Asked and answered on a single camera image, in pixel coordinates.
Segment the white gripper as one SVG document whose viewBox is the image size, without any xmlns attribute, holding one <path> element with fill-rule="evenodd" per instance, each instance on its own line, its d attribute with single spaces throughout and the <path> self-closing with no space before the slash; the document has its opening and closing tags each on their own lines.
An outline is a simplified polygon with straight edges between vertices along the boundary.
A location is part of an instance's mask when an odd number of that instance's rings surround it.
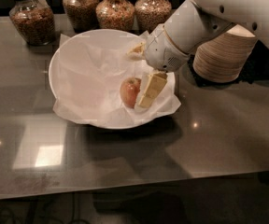
<svg viewBox="0 0 269 224">
<path fill-rule="evenodd" d="M 190 58 L 189 54 L 183 53 L 173 44 L 163 24 L 158 25 L 147 36 L 146 45 L 144 42 L 140 42 L 132 47 L 126 55 L 132 60 L 145 59 L 149 66 L 156 69 L 142 76 L 140 92 L 134 105 L 134 109 L 138 112 L 149 109 L 162 92 L 167 83 L 165 72 L 176 72 Z"/>
</svg>

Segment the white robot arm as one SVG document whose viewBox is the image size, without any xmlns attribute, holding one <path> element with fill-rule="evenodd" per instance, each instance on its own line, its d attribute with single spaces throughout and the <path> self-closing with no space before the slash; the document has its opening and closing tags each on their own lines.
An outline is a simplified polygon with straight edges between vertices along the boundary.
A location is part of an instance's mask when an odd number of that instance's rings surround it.
<svg viewBox="0 0 269 224">
<path fill-rule="evenodd" d="M 176 72 L 199 46 L 236 24 L 269 48 L 269 0 L 185 0 L 128 54 L 156 70 Z"/>
</svg>

